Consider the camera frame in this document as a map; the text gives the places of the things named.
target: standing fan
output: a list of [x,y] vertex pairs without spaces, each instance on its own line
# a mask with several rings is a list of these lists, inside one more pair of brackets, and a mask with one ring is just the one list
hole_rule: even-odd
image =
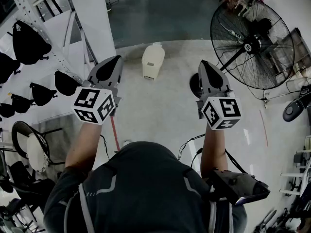
[[[293,70],[294,43],[282,18],[255,0],[229,0],[215,11],[210,36],[219,61],[238,81],[256,89],[272,89]],[[190,80],[192,92],[203,94],[199,75]]]

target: white wall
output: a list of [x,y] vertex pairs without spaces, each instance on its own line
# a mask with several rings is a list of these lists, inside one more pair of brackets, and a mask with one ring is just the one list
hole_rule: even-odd
[[311,49],[311,0],[265,0],[284,20],[289,30],[297,27]]

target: wires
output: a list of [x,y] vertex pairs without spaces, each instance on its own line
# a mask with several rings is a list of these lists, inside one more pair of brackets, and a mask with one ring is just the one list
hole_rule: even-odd
[[224,52],[222,53],[222,55],[218,58],[218,63],[217,63],[216,66],[218,66],[218,64],[219,64],[219,62],[220,62],[220,59],[223,57],[224,53],[226,53],[226,52],[233,52],[234,50],[237,50],[237,48],[235,48],[235,49],[233,49],[233,50],[231,50],[231,51],[224,51]]
[[[298,90],[298,91],[290,91],[290,89],[288,88],[287,83],[292,79],[293,76],[291,76],[291,77],[288,79],[288,81],[286,81],[286,83],[285,83],[285,84],[286,84],[286,88],[287,88],[287,90],[288,90],[289,92],[288,92],[288,93],[285,93],[285,94],[281,94],[281,95],[275,96],[275,97],[272,97],[272,98],[268,98],[268,99],[267,99],[267,98],[262,98],[262,99],[257,98],[257,97],[255,96],[255,94],[250,90],[250,88],[249,88],[248,86],[247,86],[247,88],[248,88],[248,90],[252,93],[252,95],[253,95],[256,99],[258,99],[258,100],[268,101],[268,100],[271,100],[271,99],[276,99],[276,98],[283,97],[283,96],[288,95],[288,94],[291,94],[291,93],[301,92],[301,90]],[[311,79],[311,78],[305,77],[305,79],[306,79],[306,82],[308,83],[308,85],[311,85],[311,84],[309,83],[309,81],[308,81],[308,79]]]
[[188,142],[190,142],[190,141],[192,141],[192,140],[196,140],[196,139],[201,138],[201,137],[203,137],[203,136],[205,136],[205,134],[201,134],[201,135],[198,135],[198,136],[196,136],[196,137],[194,137],[194,138],[191,138],[191,139],[188,140],[186,143],[184,143],[183,145],[181,145],[181,147],[179,148],[179,151],[178,151],[178,160],[180,161],[180,158],[181,158],[181,155],[182,155],[182,153],[183,153],[183,150],[185,149],[185,147],[186,147],[186,145],[187,145]]
[[193,162],[194,162],[194,160],[195,160],[195,158],[200,154],[200,153],[202,153],[202,151],[203,151],[203,148],[200,148],[198,151],[197,151],[197,153],[195,154],[195,156],[194,156],[194,158],[192,159],[192,162],[191,162],[191,168],[192,168],[192,165],[193,165]]
[[65,162],[57,162],[57,163],[54,163],[53,161],[51,161],[51,159],[49,160],[49,163],[50,163],[51,165],[54,165],[54,166],[65,164]]
[[229,154],[229,152],[225,149],[225,153],[228,155],[228,158],[230,159],[230,161],[232,162],[232,164],[238,169],[240,170],[242,173],[247,173],[245,172],[245,170],[239,165],[239,163],[232,157],[231,154]]
[[110,160],[109,155],[108,155],[108,149],[107,149],[107,142],[106,142],[106,139],[105,139],[105,137],[104,137],[103,135],[101,135],[101,137],[102,137],[103,140],[104,140],[104,146],[105,146],[105,149],[106,149],[106,154],[107,154],[108,160]]
[[[195,139],[198,139],[198,138],[201,138],[205,136],[205,134],[201,134],[201,135],[198,135],[194,138],[191,138],[190,140],[188,140],[186,143],[184,143],[183,145],[181,145],[181,147],[179,148],[179,152],[178,152],[178,160],[180,161],[180,158],[181,158],[181,155],[182,155],[182,152],[183,150],[185,149],[186,145],[188,142],[192,141],[192,140],[195,140]],[[203,148],[200,148],[197,153],[195,154],[194,158],[192,159],[192,162],[191,162],[191,168],[192,168],[192,165],[193,165],[193,162],[195,160],[195,158],[200,154],[202,153],[203,151]],[[247,173],[241,166],[240,164],[232,157],[232,155],[225,149],[225,153],[227,154],[229,160],[232,162],[232,164],[238,169],[240,170],[242,173]]]
[[117,4],[120,0],[116,0],[114,2],[110,2],[110,0],[108,0],[108,3],[110,5],[110,7],[112,7],[114,4]]

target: metal rack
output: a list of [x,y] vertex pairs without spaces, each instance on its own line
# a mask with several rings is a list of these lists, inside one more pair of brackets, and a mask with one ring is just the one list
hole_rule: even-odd
[[[9,80],[2,84],[0,103],[11,103],[9,94],[31,99],[32,94],[29,88],[31,82],[55,89],[54,73],[56,70],[75,73],[82,79],[87,78],[95,64],[90,62],[90,53],[94,56],[94,60],[99,59],[99,61],[115,55],[105,0],[70,0],[71,10],[45,22],[31,0],[14,1],[17,7],[0,23],[0,38],[12,31],[16,20],[22,20],[51,44],[52,50],[45,55],[49,57],[48,60],[39,60],[34,65],[21,66],[21,73],[11,75]],[[77,21],[82,40],[70,44],[72,27]],[[52,99],[46,106],[32,106],[25,114],[16,113],[13,117],[3,118],[2,125],[5,124],[5,128],[10,128],[17,120],[23,120],[29,124],[40,123],[71,113],[70,98],[58,93],[58,98]]]

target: hanging bag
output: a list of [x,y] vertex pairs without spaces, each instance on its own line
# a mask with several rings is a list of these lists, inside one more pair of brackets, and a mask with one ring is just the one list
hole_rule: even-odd
[[12,107],[17,113],[26,113],[34,101],[15,94],[12,94],[11,99]]
[[52,49],[50,44],[22,21],[17,21],[13,26],[13,48],[16,59],[25,65],[37,63]]
[[51,101],[52,98],[56,98],[56,90],[50,90],[44,86],[36,83],[31,83],[29,86],[33,92],[33,98],[38,106],[43,106]]
[[81,86],[81,84],[73,77],[61,71],[55,72],[55,87],[61,94],[71,96],[79,86]]
[[19,67],[19,61],[13,60],[6,54],[0,52],[0,83],[7,82],[13,72],[14,74],[19,73],[20,71],[16,71]]

